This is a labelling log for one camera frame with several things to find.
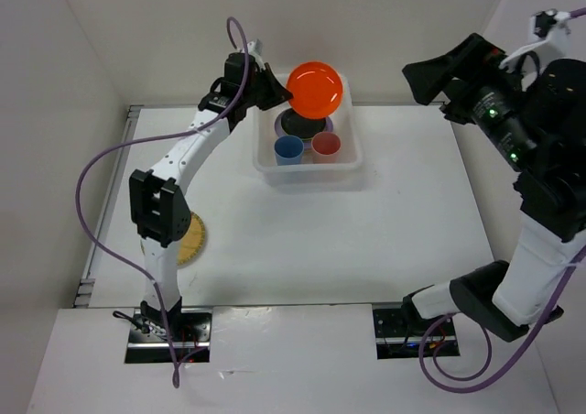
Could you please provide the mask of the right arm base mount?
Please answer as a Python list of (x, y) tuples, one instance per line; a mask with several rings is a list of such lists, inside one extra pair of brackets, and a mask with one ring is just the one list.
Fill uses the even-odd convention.
[[(374, 305), (372, 314), (378, 360), (418, 358), (422, 335), (431, 321), (416, 325), (407, 322), (398, 303)], [(424, 356), (431, 357), (434, 353), (438, 357), (460, 355), (452, 319), (442, 323), (424, 342)]]

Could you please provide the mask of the pink plastic cup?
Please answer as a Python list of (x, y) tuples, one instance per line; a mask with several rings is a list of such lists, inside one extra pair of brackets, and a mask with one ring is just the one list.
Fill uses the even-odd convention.
[(320, 132), (311, 140), (312, 160), (316, 164), (332, 164), (338, 160), (341, 139), (332, 132)]

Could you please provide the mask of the orange plastic plate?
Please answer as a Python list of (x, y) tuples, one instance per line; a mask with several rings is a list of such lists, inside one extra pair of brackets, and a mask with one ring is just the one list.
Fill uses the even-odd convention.
[(340, 75), (332, 66), (320, 61), (299, 64), (288, 75), (286, 89), (292, 94), (291, 108), (313, 120), (332, 115), (343, 97)]

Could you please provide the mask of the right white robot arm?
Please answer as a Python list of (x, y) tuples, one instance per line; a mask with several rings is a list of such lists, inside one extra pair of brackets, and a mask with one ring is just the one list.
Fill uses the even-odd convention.
[(447, 120), (483, 131), (516, 172), (522, 199), (512, 259), (405, 296), (403, 327), (421, 334), (433, 319), (461, 313), (511, 342), (558, 317), (547, 302), (585, 246), (585, 64), (534, 48), (508, 59), (472, 34), (403, 73), (417, 103), (444, 94)]

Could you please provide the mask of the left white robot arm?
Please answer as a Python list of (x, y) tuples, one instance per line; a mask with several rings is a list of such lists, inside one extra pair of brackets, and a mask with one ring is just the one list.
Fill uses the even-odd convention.
[(260, 55), (232, 53), (223, 76), (198, 104), (188, 135), (150, 169), (131, 174), (131, 221), (141, 237), (145, 271), (151, 276), (140, 310), (161, 340), (176, 338), (182, 329), (177, 258), (179, 241), (192, 219), (185, 194), (193, 177), (249, 108), (266, 111), (291, 98)]

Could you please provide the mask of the blue plastic cup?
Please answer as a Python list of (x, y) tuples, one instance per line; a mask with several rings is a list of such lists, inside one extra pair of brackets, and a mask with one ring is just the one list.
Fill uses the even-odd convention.
[(300, 164), (304, 151), (304, 143), (297, 136), (282, 136), (274, 144), (274, 154), (278, 166)]

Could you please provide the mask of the round bamboo tray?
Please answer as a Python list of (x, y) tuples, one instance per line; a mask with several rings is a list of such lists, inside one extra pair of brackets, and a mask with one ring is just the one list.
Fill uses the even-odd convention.
[(206, 243), (206, 228), (203, 220), (194, 211), (190, 212), (188, 231), (172, 244), (176, 247), (176, 265), (184, 267), (192, 262)]

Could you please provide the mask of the black plastic plate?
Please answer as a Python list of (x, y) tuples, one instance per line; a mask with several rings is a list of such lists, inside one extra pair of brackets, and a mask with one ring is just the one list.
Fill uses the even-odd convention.
[(297, 136), (302, 140), (312, 139), (325, 130), (325, 118), (309, 119), (299, 115), (293, 109), (285, 110), (281, 115), (280, 125), (287, 135)]

